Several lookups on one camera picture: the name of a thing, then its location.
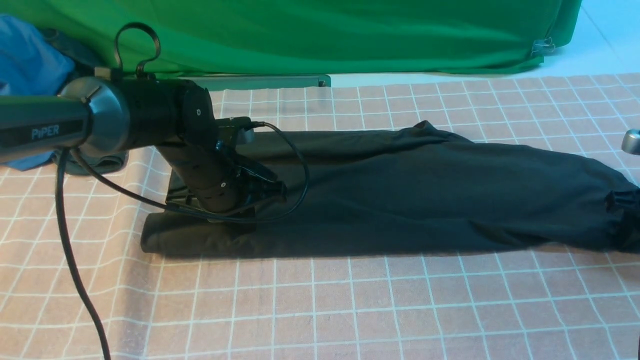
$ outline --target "black cloth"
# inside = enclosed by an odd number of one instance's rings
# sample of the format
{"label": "black cloth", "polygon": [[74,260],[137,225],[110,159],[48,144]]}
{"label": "black cloth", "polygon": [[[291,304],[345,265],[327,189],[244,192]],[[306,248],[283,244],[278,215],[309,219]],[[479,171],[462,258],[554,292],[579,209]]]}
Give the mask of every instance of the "black cloth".
{"label": "black cloth", "polygon": [[[58,164],[60,160],[61,151],[56,150],[53,153],[53,162]],[[118,172],[123,169],[129,161],[129,152],[118,152],[117,154],[101,156],[94,158],[93,156],[85,155],[81,153],[83,159],[94,169],[98,174],[110,174],[112,172]],[[67,160],[67,166],[65,167],[65,173],[72,176],[90,176],[90,174],[76,161],[74,158]]]}
{"label": "black cloth", "polygon": [[[637,187],[597,160],[474,143],[427,122],[400,131],[288,135],[305,155],[312,179],[297,211],[244,235],[181,215],[151,214],[142,249],[224,258],[493,252],[545,243],[640,250],[632,225],[605,210],[609,192]],[[289,186],[287,204],[257,215],[284,212],[303,184],[287,144],[274,133],[257,133],[238,151]]]}

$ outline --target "blue cloth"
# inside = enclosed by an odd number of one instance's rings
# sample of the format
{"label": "blue cloth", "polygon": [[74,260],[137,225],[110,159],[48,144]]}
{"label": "blue cloth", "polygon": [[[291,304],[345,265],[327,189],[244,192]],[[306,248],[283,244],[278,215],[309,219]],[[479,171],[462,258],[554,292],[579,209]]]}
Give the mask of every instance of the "blue cloth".
{"label": "blue cloth", "polygon": [[[49,45],[35,26],[0,14],[0,96],[56,95],[74,62]],[[29,170],[47,163],[52,153],[3,165]]]}

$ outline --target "floor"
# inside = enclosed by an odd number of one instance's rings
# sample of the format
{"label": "floor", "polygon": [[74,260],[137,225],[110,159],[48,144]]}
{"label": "floor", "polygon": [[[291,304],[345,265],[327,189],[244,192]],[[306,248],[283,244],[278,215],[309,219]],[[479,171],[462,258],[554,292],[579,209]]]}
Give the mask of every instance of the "floor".
{"label": "floor", "polygon": [[[214,107],[284,130],[399,129],[428,120],[477,142],[595,158],[638,182],[640,158],[619,148],[624,132],[640,127],[640,43],[633,43],[640,3],[621,1],[624,11],[585,0],[566,52],[511,79],[345,75],[334,77],[334,88],[213,93]],[[54,171],[0,170],[1,359],[100,358],[59,244]],[[109,178],[162,200],[168,171],[158,153],[142,149]],[[172,261],[140,251],[147,208],[83,177],[68,177],[65,188],[76,259],[115,359],[637,358],[637,256],[545,247]]]}

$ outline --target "green backdrop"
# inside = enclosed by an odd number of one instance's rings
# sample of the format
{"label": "green backdrop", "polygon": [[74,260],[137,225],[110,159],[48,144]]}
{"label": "green backdrop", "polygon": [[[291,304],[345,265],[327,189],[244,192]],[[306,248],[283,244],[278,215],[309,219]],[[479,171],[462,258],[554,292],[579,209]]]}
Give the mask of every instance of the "green backdrop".
{"label": "green backdrop", "polygon": [[[1,0],[0,12],[57,28],[113,63],[127,22],[163,47],[147,69],[200,75],[349,72],[513,73],[543,61],[534,41],[566,45],[580,0]],[[125,68],[153,54],[121,36]]]}

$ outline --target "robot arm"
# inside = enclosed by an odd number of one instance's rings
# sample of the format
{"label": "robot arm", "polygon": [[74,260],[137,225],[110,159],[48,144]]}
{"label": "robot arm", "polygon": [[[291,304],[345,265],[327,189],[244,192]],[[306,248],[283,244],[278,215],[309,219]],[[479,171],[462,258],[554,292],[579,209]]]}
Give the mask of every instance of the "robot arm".
{"label": "robot arm", "polygon": [[74,80],[57,97],[0,97],[0,161],[62,147],[99,157],[155,146],[200,209],[228,216],[285,199],[274,173],[236,152],[258,124],[215,119],[207,89],[96,73],[105,76]]}

